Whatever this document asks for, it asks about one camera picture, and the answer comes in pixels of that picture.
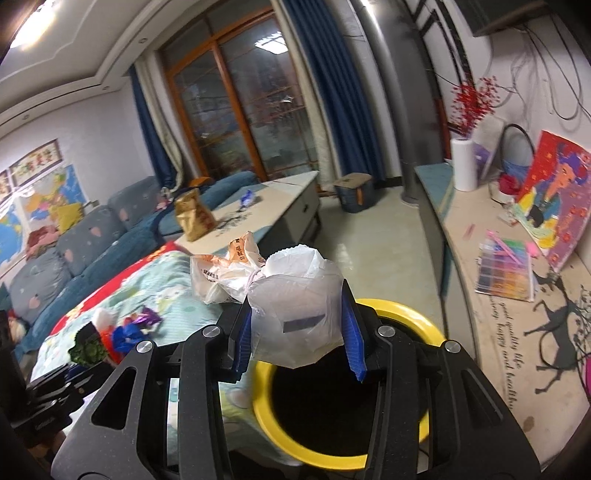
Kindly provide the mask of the white orange printed plastic bag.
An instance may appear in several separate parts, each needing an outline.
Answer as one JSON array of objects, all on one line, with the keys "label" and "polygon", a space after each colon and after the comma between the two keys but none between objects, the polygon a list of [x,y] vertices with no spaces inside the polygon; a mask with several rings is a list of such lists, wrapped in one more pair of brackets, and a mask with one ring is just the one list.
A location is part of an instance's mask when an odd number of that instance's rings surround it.
[{"label": "white orange printed plastic bag", "polygon": [[224,256],[198,254],[190,258],[193,293],[204,304],[242,303],[264,263],[252,232],[247,232],[228,244]]}]

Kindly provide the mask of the blue grey sectional sofa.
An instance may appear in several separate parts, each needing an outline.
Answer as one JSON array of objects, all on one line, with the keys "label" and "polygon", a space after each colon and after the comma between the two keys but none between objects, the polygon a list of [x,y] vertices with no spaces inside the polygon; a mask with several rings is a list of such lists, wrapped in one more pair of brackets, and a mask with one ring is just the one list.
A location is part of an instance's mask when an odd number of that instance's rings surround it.
[{"label": "blue grey sectional sofa", "polygon": [[124,269],[182,235],[155,177],[113,194],[61,234],[54,246],[25,262],[1,287],[1,309],[24,326],[14,342],[17,361],[37,351],[58,321]]}]

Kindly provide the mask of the hello kitty patterned blanket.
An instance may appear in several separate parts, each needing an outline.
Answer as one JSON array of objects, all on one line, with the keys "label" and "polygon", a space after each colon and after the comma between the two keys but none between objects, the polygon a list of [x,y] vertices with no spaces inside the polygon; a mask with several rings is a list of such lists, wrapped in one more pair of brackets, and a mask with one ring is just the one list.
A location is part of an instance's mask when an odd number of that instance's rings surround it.
[{"label": "hello kitty patterned blanket", "polygon": [[[124,272],[116,289],[105,285],[66,313],[38,350],[34,380],[64,365],[71,365],[70,350],[76,333],[91,323],[99,332],[113,332],[148,308],[160,318],[146,329],[158,346],[186,340],[202,327],[215,323],[228,303],[205,304],[193,292],[189,256],[173,247],[161,248]],[[230,450],[255,451],[287,466],[297,461],[273,445],[260,428],[252,408],[254,365],[235,384],[221,383],[221,414]]]}]

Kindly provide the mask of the world map poster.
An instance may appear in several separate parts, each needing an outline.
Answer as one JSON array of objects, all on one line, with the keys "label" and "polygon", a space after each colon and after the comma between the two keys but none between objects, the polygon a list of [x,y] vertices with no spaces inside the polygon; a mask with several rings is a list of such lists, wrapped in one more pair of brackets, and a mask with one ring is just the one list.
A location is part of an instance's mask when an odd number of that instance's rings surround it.
[{"label": "world map poster", "polygon": [[1,207],[0,261],[1,274],[9,271],[24,255],[26,225],[19,215],[17,206],[8,201]]}]

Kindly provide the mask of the yellow pillow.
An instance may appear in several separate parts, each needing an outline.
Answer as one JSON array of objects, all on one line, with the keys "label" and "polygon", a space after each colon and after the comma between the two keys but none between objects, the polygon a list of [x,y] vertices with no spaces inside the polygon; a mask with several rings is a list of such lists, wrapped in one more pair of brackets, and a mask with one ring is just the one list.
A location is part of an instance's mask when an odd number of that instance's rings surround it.
[{"label": "yellow pillow", "polygon": [[84,218],[83,205],[79,202],[52,206],[49,213],[60,234],[67,232]]}]

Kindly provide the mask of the colourful diamond painting canvas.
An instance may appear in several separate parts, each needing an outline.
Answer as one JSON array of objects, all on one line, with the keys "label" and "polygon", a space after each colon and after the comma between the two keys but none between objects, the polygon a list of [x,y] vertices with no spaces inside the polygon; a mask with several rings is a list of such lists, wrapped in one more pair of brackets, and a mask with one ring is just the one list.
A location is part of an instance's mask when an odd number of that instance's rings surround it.
[{"label": "colourful diamond painting canvas", "polygon": [[590,219],[590,153],[544,130],[513,212],[552,270],[560,271]]}]

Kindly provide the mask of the blue curtain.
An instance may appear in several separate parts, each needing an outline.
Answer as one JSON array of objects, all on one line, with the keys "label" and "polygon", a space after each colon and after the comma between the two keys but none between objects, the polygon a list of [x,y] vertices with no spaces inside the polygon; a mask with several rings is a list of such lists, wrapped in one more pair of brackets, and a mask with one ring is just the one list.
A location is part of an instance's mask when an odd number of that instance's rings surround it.
[{"label": "blue curtain", "polygon": [[129,69],[140,128],[156,179],[162,189],[177,191],[183,182],[182,153],[161,111],[143,63]]},{"label": "blue curtain", "polygon": [[373,114],[346,41],[324,1],[287,1],[327,113],[342,172],[387,179]]}]

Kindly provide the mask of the green black snack wrapper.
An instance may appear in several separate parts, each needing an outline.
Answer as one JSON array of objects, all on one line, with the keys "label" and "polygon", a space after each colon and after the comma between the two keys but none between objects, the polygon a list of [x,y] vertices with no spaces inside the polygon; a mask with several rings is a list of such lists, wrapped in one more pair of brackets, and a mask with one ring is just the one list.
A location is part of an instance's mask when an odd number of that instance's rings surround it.
[{"label": "green black snack wrapper", "polygon": [[103,362],[108,356],[100,334],[91,322],[76,333],[74,345],[68,350],[68,354],[74,364],[85,368]]}]

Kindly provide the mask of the silver tower air conditioner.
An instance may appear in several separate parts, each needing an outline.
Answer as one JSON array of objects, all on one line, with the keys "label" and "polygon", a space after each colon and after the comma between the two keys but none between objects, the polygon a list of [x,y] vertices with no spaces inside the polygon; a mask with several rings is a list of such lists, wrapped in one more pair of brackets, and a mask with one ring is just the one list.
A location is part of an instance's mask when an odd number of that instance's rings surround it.
[{"label": "silver tower air conditioner", "polygon": [[402,200],[416,205],[422,187],[415,169],[444,159],[437,90],[427,50],[404,1],[353,1],[352,5],[388,98],[401,162]]}]

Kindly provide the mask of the wall mounted black television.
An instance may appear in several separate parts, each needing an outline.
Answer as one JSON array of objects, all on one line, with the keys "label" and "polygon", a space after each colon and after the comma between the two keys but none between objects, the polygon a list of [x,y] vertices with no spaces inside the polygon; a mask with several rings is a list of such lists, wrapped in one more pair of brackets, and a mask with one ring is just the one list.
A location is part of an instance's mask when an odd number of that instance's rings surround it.
[{"label": "wall mounted black television", "polygon": [[457,7],[475,37],[490,35],[548,12],[541,0],[456,0]]}]

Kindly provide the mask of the china map poster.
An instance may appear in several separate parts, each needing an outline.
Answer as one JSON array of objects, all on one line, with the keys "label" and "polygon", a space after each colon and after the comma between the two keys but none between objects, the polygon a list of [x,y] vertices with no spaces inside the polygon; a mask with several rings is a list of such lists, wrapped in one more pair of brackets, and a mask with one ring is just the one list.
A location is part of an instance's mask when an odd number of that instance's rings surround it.
[{"label": "china map poster", "polygon": [[52,212],[65,205],[86,203],[73,165],[57,167],[20,190],[19,205],[30,227],[55,222]]}]

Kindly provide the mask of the grey white coffee table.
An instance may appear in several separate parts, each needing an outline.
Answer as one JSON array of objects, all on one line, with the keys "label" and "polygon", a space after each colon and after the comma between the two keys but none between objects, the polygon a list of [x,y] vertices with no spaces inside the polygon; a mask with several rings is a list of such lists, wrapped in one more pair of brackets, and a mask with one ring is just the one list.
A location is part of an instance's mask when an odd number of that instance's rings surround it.
[{"label": "grey white coffee table", "polygon": [[190,254],[222,255],[231,240],[250,232],[264,257],[276,251],[314,240],[322,227],[318,173],[297,174],[283,179],[250,185],[256,199],[252,206],[239,209],[242,187],[212,211],[216,228],[190,242],[185,236],[175,240]]}]

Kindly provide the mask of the colourful bead organiser box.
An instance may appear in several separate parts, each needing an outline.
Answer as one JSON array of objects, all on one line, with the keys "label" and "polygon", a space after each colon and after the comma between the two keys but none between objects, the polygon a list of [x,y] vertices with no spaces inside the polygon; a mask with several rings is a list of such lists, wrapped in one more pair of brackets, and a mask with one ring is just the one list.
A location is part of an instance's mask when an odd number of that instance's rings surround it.
[{"label": "colourful bead organiser box", "polygon": [[475,292],[532,302],[535,296],[531,256],[523,241],[487,237],[480,244]]}]

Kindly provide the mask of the left framed cross-stitch picture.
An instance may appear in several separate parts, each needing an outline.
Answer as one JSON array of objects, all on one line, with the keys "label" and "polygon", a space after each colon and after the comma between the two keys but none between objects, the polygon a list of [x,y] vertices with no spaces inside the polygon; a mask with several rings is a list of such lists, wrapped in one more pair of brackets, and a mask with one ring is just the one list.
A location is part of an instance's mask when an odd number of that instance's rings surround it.
[{"label": "left framed cross-stitch picture", "polygon": [[12,194],[9,173],[7,170],[0,172],[0,204],[3,204]]}]

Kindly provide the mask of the right framed cross-stitch picture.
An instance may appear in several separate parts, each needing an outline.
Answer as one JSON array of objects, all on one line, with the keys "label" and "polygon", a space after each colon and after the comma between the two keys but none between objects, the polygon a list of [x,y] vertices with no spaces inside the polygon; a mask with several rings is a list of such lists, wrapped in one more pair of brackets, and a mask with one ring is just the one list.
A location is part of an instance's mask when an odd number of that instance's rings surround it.
[{"label": "right framed cross-stitch picture", "polygon": [[57,139],[37,147],[9,167],[13,186],[22,187],[60,164],[62,160]]}]

